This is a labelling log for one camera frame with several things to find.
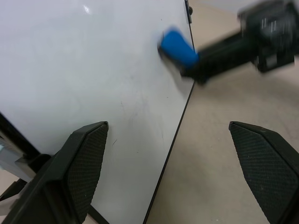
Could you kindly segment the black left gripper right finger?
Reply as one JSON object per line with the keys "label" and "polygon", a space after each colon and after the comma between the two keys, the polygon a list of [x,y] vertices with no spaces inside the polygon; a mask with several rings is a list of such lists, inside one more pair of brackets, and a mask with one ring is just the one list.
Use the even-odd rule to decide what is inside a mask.
{"label": "black left gripper right finger", "polygon": [[299,153],[277,132],[232,121],[243,176],[271,224],[299,222]]}

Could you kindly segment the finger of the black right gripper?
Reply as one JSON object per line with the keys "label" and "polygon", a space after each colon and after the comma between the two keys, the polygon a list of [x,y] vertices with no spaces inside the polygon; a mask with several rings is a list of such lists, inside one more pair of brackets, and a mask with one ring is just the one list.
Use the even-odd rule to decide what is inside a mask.
{"label": "finger of the black right gripper", "polygon": [[199,48],[198,54],[204,59],[250,61],[257,52],[257,39],[243,32],[233,32]]}
{"label": "finger of the black right gripper", "polygon": [[253,63],[255,59],[256,56],[199,56],[198,61],[181,71],[181,77],[190,78],[199,85],[205,85],[211,78],[244,64]]}

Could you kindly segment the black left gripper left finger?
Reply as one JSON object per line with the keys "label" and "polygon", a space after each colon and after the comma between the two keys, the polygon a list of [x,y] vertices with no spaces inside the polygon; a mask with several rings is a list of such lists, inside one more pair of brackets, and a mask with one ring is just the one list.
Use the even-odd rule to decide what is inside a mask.
{"label": "black left gripper left finger", "polygon": [[82,224],[100,178],[108,122],[74,131],[53,156],[40,155],[38,172],[14,181],[0,196],[4,224]]}

